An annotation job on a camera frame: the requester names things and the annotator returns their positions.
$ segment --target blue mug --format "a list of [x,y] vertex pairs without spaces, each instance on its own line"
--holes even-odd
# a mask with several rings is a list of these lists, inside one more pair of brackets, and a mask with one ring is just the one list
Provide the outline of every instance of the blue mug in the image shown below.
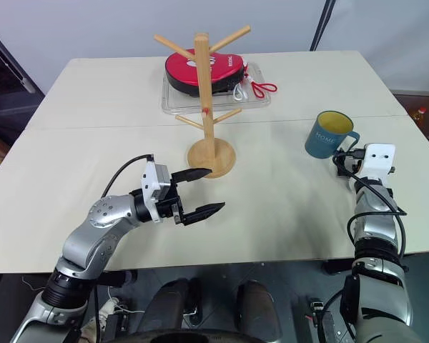
[[352,120],[337,111],[324,111],[318,114],[312,131],[305,142],[307,153],[317,159],[331,157],[343,140],[350,136],[355,139],[348,150],[351,150],[359,141],[359,134],[352,128]]

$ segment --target black cylinder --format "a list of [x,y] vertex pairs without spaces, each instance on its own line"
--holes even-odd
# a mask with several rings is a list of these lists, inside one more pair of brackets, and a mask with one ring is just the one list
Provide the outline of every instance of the black cylinder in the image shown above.
[[55,269],[41,298],[47,304],[60,309],[77,309],[89,299],[95,281],[68,277]]
[[399,264],[398,249],[390,242],[380,238],[363,238],[355,244],[355,259],[374,257]]
[[130,192],[130,194],[134,197],[134,204],[135,209],[137,210],[138,220],[142,223],[149,222],[152,218],[148,209],[144,205],[142,189],[136,189]]

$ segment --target mug handle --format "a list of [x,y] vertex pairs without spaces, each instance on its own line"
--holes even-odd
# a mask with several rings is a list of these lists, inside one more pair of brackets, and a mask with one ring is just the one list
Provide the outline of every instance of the mug handle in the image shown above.
[[351,131],[350,133],[348,133],[347,136],[350,136],[355,139],[355,141],[350,145],[350,147],[347,150],[347,151],[350,151],[351,148],[353,148],[359,142],[360,135],[357,132]]

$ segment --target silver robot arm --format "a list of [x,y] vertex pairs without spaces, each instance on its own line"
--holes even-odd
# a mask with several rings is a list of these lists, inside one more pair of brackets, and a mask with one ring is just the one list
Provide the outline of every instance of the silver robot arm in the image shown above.
[[67,238],[44,291],[32,303],[12,343],[76,342],[92,288],[121,238],[140,223],[174,217],[175,224],[192,224],[219,211],[224,203],[208,204],[185,214],[177,183],[193,181],[209,169],[188,169],[170,175],[167,167],[147,161],[142,188],[121,196],[106,196]]
[[[360,167],[356,166],[358,179],[383,195],[396,212],[393,192],[387,188],[387,176],[394,170],[394,152],[391,144],[367,144],[351,156],[362,160]],[[345,280],[340,313],[345,321],[355,325],[358,343],[421,342],[409,327],[413,313],[393,216],[372,214],[391,209],[363,183],[357,180],[353,186],[355,214],[366,215],[356,219],[355,260],[352,273]]]

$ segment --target orange bottle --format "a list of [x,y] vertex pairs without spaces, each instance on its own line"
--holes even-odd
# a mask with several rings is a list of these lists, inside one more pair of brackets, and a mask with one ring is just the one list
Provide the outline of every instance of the orange bottle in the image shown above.
[[416,125],[418,125],[418,127],[423,126],[424,113],[426,113],[427,110],[428,109],[426,109],[425,107],[420,107],[419,110],[410,114],[410,116],[415,121]]

